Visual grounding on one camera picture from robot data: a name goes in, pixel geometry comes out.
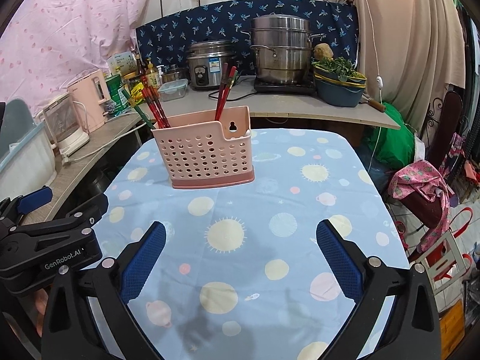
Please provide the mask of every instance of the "planet print tablecloth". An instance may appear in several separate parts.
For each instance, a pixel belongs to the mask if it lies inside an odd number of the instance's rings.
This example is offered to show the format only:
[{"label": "planet print tablecloth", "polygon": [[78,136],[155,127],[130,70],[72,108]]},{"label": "planet print tablecloth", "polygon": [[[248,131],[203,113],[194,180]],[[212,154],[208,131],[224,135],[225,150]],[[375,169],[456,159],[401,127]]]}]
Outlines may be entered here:
[{"label": "planet print tablecloth", "polygon": [[[366,256],[408,268],[393,221],[341,136],[313,130],[252,131],[252,183],[174,190],[152,139],[106,191],[94,226],[104,257],[117,257],[153,221],[165,249],[128,304],[166,360],[316,360],[354,307],[316,243],[329,218]],[[383,305],[361,355],[385,326]],[[107,347],[121,356],[93,303]]]}]

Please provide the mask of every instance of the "chair backrest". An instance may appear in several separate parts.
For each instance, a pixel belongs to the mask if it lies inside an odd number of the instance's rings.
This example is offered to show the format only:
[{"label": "chair backrest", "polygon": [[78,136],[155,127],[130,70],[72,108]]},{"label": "chair backrest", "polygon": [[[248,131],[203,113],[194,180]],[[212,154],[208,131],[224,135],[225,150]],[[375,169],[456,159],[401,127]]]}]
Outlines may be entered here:
[{"label": "chair backrest", "polygon": [[427,160],[436,169],[440,168],[443,159],[450,150],[453,133],[457,129],[462,114],[462,99],[453,91],[447,92],[442,104],[442,113],[433,143],[429,147]]},{"label": "chair backrest", "polygon": [[[427,261],[428,256],[434,253],[435,250],[441,245],[445,245],[445,254],[437,259],[432,266],[430,266]],[[424,254],[416,259],[415,262],[421,263],[427,270],[427,275],[430,280],[434,295],[442,292],[448,286],[452,285],[452,283],[461,278],[467,270],[463,256],[460,253],[460,250],[458,250],[457,243],[455,242],[455,238],[450,230],[447,230],[440,238],[438,238],[435,244],[433,244]],[[443,283],[440,287],[435,288],[435,282],[438,280],[438,277],[442,277],[455,264],[457,265],[457,273],[446,283]]]}]

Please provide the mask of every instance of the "metal screw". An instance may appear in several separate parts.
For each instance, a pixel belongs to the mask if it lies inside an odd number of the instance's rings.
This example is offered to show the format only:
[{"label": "metal screw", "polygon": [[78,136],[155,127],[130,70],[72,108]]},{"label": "metal screw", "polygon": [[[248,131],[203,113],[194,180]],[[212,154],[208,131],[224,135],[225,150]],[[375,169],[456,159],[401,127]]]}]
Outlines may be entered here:
[{"label": "metal screw", "polygon": [[375,268],[378,268],[379,266],[382,265],[382,262],[380,261],[380,259],[378,257],[370,257],[368,259],[368,263]]},{"label": "metal screw", "polygon": [[115,263],[115,260],[112,258],[107,258],[102,261],[102,267],[104,268],[111,268],[113,264]]},{"label": "metal screw", "polygon": [[67,265],[62,265],[59,269],[58,269],[58,273],[60,275],[64,275],[68,272],[68,266]]},{"label": "metal screw", "polygon": [[419,274],[422,274],[423,272],[425,272],[425,267],[422,264],[415,264],[415,270]]}]

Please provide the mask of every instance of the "dark blue fabric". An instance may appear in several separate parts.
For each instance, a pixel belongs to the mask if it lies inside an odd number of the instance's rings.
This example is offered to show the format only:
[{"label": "dark blue fabric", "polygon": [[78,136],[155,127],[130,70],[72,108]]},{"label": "dark blue fabric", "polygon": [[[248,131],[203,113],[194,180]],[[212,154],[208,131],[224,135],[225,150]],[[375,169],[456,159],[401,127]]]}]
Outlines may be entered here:
[{"label": "dark blue fabric", "polygon": [[310,19],[312,33],[323,34],[314,39],[314,45],[328,43],[334,57],[355,63],[359,34],[356,7],[316,0],[230,0],[177,12],[137,28],[140,53],[157,66],[165,65],[168,71],[173,64],[187,66],[192,43],[230,39],[238,69],[243,75],[255,74],[250,38],[240,31],[250,29],[252,18],[269,14]]}]

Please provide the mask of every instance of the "red bag strap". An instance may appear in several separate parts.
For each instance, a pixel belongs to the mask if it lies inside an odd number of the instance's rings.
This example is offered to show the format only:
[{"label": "red bag strap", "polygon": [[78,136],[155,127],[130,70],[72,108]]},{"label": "red bag strap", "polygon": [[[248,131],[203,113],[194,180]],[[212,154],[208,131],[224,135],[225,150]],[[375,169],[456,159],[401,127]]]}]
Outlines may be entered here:
[{"label": "red bag strap", "polygon": [[459,228],[457,231],[452,231],[452,234],[455,238],[457,238],[459,235],[461,235],[466,229],[467,227],[469,227],[470,225],[470,222],[473,218],[473,210],[470,208],[470,207],[465,207],[464,209],[460,210],[457,215],[455,215],[452,220],[450,221],[450,226],[452,225],[453,221],[456,219],[457,216],[459,216],[462,212],[464,211],[467,211],[470,213],[470,219],[467,220],[467,222],[465,223],[465,225],[463,225],[461,228]]}]

